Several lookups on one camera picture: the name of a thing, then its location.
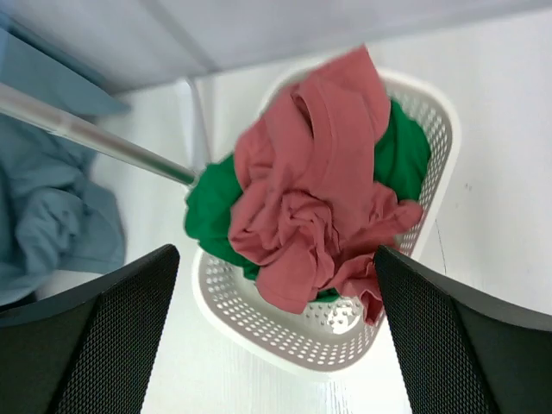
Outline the grey blue t shirt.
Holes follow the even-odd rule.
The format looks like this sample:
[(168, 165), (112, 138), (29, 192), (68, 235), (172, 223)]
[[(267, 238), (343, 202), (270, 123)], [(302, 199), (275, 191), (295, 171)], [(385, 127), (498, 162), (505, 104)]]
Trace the grey blue t shirt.
[[(58, 109), (94, 118), (127, 107), (87, 65), (1, 16), (1, 80)], [(58, 271), (109, 273), (125, 259), (116, 197), (90, 178), (95, 152), (1, 118), (1, 306), (35, 301)]]

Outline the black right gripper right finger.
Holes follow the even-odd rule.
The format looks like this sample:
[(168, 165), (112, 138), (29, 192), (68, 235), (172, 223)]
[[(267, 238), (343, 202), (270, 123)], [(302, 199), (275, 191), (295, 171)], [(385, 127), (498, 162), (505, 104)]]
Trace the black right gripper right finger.
[(374, 256), (414, 413), (549, 413), (551, 317), (450, 279), (400, 252)]

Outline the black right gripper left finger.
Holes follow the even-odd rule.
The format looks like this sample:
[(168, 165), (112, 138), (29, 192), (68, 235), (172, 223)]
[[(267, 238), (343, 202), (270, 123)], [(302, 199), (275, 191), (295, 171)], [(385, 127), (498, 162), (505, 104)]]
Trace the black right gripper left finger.
[(138, 413), (179, 268), (170, 244), (1, 314), (3, 413)]

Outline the salmon red t shirt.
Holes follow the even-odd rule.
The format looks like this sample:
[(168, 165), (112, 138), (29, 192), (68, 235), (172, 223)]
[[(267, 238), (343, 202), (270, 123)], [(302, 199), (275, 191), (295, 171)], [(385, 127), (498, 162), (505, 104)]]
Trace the salmon red t shirt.
[(259, 294), (303, 312), (319, 292), (357, 298), (364, 320), (382, 312), (373, 257), (417, 225), (422, 207), (373, 177), (391, 102), (364, 47), (284, 86), (239, 138), (242, 194), (229, 242), (258, 265)]

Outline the green t shirt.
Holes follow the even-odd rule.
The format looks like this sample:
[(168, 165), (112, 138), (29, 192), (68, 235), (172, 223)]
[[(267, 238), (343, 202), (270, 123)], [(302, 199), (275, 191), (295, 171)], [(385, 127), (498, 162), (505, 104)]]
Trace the green t shirt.
[[(387, 130), (374, 149), (374, 180), (391, 188), (399, 202), (417, 201), (430, 158), (430, 143), (422, 127), (393, 99)], [(186, 199), (184, 230), (204, 251), (239, 267), (245, 279), (256, 281), (260, 267), (238, 254), (228, 238), (231, 209), (241, 196), (234, 155), (209, 164)]]

